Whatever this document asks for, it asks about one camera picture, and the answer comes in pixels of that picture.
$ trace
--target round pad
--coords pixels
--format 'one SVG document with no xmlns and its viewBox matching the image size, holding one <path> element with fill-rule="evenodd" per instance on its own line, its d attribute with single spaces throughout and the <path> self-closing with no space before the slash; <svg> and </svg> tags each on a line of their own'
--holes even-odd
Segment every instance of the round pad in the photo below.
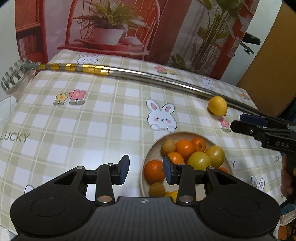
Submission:
<svg viewBox="0 0 296 241">
<path fill-rule="evenodd" d="M 211 229 L 233 238 L 270 233 L 280 217 L 279 205 L 272 197 L 245 185 L 221 185 L 200 202 L 198 212 Z"/>
<path fill-rule="evenodd" d="M 10 217 L 18 233 L 52 237 L 77 230 L 91 214 L 90 202 L 68 185 L 40 186 L 19 197 Z"/>
<path fill-rule="evenodd" d="M 66 203 L 55 197 L 44 197 L 32 204 L 32 211 L 38 216 L 53 217 L 60 214 L 66 208 Z"/>
</svg>

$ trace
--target yellow flower print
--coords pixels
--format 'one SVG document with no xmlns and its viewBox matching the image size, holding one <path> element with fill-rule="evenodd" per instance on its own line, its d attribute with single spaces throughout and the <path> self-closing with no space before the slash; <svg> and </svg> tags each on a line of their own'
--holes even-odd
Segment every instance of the yellow flower print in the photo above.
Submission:
<svg viewBox="0 0 296 241">
<path fill-rule="evenodd" d="M 68 95 L 66 95 L 66 93 L 58 94 L 56 96 L 56 102 L 58 102 L 58 101 L 65 101 L 67 98 L 68 98 Z"/>
<path fill-rule="evenodd" d="M 176 72 L 173 71 L 172 69 L 167 69 L 167 72 L 172 75 L 177 75 Z"/>
</svg>

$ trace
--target flower print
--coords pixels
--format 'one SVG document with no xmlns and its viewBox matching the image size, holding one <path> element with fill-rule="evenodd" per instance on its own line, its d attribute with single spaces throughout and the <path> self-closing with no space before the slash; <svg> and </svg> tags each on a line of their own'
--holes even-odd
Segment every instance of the flower print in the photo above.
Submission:
<svg viewBox="0 0 296 241">
<path fill-rule="evenodd" d="M 172 74 L 172 75 L 177 75 L 176 72 L 172 69 L 167 69 L 166 70 L 169 74 Z"/>
<path fill-rule="evenodd" d="M 155 66 L 154 68 L 157 70 L 157 73 L 160 73 L 160 74 L 167 74 L 165 68 L 163 68 L 163 67 L 161 67 L 161 66 Z"/>
<path fill-rule="evenodd" d="M 247 96 L 245 93 L 242 93 L 242 97 L 243 97 L 243 99 L 247 99 L 247 100 L 251 100 L 250 98 L 249 98 L 249 96 Z"/>
<path fill-rule="evenodd" d="M 66 93 L 58 94 L 56 96 L 56 101 L 65 101 L 68 98 L 68 95 Z"/>
<path fill-rule="evenodd" d="M 156 68 L 157 71 L 163 71 L 163 72 L 165 72 L 165 68 L 163 68 L 161 66 L 155 66 L 154 68 Z"/>
<path fill-rule="evenodd" d="M 81 90 L 74 90 L 73 92 L 69 93 L 71 96 L 70 100 L 83 100 L 86 92 Z"/>
<path fill-rule="evenodd" d="M 63 105 L 65 104 L 65 100 L 68 98 L 66 93 L 56 95 L 56 101 L 53 103 L 54 105 Z"/>
<path fill-rule="evenodd" d="M 219 122 L 221 123 L 222 126 L 222 130 L 225 132 L 231 132 L 230 130 L 230 123 L 228 121 L 226 121 L 223 117 L 219 118 Z"/>
<path fill-rule="evenodd" d="M 230 127 L 230 123 L 228 121 L 226 121 L 223 117 L 219 118 L 219 122 L 221 123 L 221 126 L 227 128 L 227 129 Z"/>
<path fill-rule="evenodd" d="M 86 94 L 86 91 L 81 90 L 74 90 L 73 92 L 69 93 L 69 96 L 71 96 L 70 100 L 75 101 L 69 101 L 70 105 L 82 105 L 85 103 L 84 96 Z"/>
</svg>

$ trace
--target tablecloth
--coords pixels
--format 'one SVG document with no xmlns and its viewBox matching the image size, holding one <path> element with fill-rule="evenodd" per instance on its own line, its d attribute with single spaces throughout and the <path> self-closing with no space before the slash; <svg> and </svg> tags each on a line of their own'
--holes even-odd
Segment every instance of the tablecloth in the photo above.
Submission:
<svg viewBox="0 0 296 241">
<path fill-rule="evenodd" d="M 59 52 L 51 62 L 106 64 L 165 74 L 255 107 L 247 92 L 238 87 L 149 62 L 69 50 Z M 70 99 L 74 90 L 80 91 L 76 101 Z M 68 96 L 64 103 L 56 101 L 63 93 Z M 40 186 L 75 166 L 96 169 L 101 164 L 117 163 L 124 154 L 130 156 L 130 170 L 125 184 L 113 187 L 115 198 L 140 196 L 144 156 L 168 133 L 154 131 L 147 123 L 148 99 L 160 108 L 173 104 L 175 131 L 197 133 L 222 147 L 234 176 L 250 185 L 252 176 L 257 182 L 263 179 L 265 193 L 279 204 L 285 200 L 279 189 L 280 153 L 263 149 L 249 136 L 230 132 L 229 123 L 239 120 L 240 111 L 228 108 L 225 118 L 219 120 L 207 111 L 208 101 L 192 94 L 114 77 L 41 71 L 27 86 L 1 136 L 0 225 L 15 233 L 9 209 L 27 185 Z M 86 196 L 94 199 L 94 185 L 89 185 Z"/>
</svg>

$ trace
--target wooden cabinet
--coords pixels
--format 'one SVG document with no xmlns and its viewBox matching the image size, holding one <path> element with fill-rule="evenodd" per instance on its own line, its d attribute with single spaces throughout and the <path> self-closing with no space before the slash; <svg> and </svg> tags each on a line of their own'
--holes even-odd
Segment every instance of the wooden cabinet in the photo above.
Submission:
<svg viewBox="0 0 296 241">
<path fill-rule="evenodd" d="M 258 110 L 279 116 L 296 97 L 296 13 L 285 3 L 252 64 L 237 84 Z"/>
<path fill-rule="evenodd" d="M 20 57 L 47 63 L 44 0 L 15 0 L 15 29 Z"/>
</svg>

